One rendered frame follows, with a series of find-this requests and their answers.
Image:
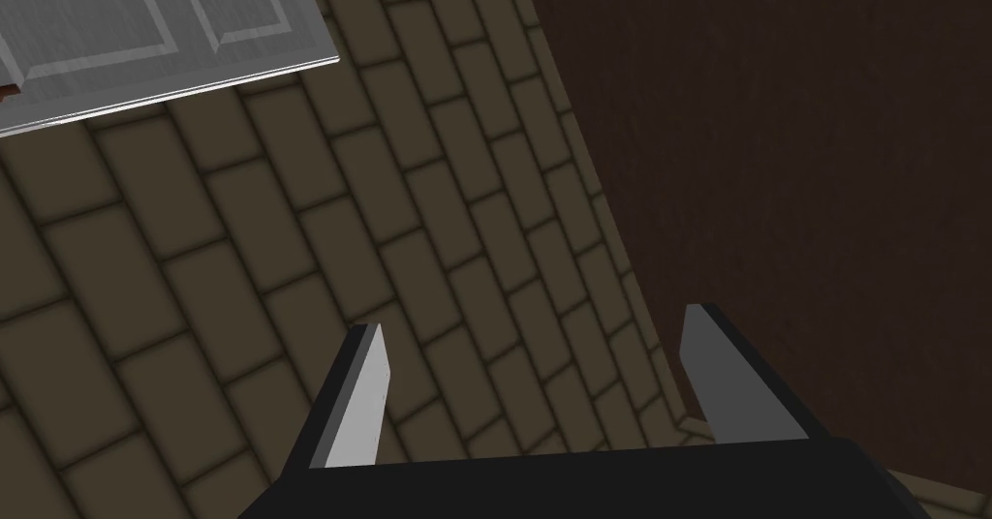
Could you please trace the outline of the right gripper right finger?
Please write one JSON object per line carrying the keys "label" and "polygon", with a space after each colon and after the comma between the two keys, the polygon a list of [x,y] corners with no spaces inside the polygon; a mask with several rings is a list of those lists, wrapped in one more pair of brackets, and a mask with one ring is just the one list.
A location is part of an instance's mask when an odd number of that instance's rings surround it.
{"label": "right gripper right finger", "polygon": [[811,410],[714,304],[686,307],[679,357],[717,443],[829,437]]}

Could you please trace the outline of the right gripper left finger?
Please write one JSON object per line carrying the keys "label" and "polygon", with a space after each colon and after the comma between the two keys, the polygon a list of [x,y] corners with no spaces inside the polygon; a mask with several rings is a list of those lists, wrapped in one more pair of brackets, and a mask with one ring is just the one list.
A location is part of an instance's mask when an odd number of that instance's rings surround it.
{"label": "right gripper left finger", "polygon": [[362,323],[350,327],[283,471],[373,465],[389,381],[382,326]]}

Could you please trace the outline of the grey panelled door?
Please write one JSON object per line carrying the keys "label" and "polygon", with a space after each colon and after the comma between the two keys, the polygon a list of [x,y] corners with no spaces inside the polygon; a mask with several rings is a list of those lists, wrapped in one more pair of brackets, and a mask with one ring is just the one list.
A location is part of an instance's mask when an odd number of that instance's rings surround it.
{"label": "grey panelled door", "polygon": [[0,0],[0,137],[338,57],[316,0]]}

